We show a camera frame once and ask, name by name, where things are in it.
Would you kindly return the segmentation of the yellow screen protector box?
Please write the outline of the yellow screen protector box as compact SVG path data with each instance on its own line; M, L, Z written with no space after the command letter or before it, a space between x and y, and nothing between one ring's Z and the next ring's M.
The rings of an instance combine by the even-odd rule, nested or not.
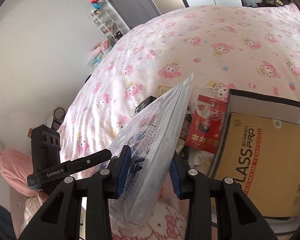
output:
M225 177L264 217L300 215L300 125L232 113L214 176Z

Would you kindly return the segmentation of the white paper tissue pack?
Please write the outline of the white paper tissue pack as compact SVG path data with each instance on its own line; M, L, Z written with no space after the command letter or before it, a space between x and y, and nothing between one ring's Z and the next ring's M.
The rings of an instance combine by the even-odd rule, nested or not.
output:
M189 149L189 165L203 174L207 175L210 170L215 155L210 152L202 151L196 148Z

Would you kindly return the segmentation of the cartoon bead art kit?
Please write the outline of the cartoon bead art kit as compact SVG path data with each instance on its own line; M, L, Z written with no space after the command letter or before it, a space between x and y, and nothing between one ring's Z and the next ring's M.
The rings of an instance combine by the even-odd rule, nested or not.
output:
M110 215L126 230L147 224L167 176L185 119L193 75L155 99L119 132L109 149L118 156L131 149L123 194L110 204Z

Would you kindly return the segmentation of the orange bordered leaflet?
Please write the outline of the orange bordered leaflet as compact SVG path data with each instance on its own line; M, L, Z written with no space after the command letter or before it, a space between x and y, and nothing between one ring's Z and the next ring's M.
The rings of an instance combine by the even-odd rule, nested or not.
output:
M160 96L162 96L163 94L165 94L166 92L168 92L170 89L172 89L171 87L167 87L167 86L158 86L155 97L159 98Z

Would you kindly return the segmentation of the pink cartoon print bedsheet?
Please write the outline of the pink cartoon print bedsheet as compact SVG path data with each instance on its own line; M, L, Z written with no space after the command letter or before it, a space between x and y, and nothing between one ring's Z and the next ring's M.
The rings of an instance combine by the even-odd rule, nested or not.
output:
M282 7L178 9L129 31L102 60L59 129L61 161L108 148L135 108L193 75L222 101L239 89L300 101L300 11Z

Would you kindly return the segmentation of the pink clothing pile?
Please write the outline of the pink clothing pile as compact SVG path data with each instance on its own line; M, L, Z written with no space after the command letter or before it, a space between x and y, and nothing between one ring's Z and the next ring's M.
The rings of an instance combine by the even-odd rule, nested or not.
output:
M37 197L38 191L29 188L27 176L33 173L32 158L13 148L0 152L0 173L19 193L26 197Z

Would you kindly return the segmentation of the black Smart Devil box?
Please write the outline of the black Smart Devil box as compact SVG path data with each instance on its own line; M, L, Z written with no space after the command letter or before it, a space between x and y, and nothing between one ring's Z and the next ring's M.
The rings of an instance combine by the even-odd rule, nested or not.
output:
M157 98L155 98L153 96L147 97L135 108L134 115L137 115L140 111L142 111L144 108L146 108L148 105L150 105L156 99Z

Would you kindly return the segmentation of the red packaged booklet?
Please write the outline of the red packaged booklet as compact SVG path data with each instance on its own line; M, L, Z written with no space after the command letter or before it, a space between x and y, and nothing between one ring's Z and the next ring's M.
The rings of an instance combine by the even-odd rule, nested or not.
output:
M199 95L194 105L185 145L201 151L217 152L227 103Z

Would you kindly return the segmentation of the black cardboard storage box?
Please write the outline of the black cardboard storage box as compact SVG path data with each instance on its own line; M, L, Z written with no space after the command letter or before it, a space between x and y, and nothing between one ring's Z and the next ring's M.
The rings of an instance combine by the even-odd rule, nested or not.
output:
M300 102L231 90L208 175L232 178L266 218L300 220Z

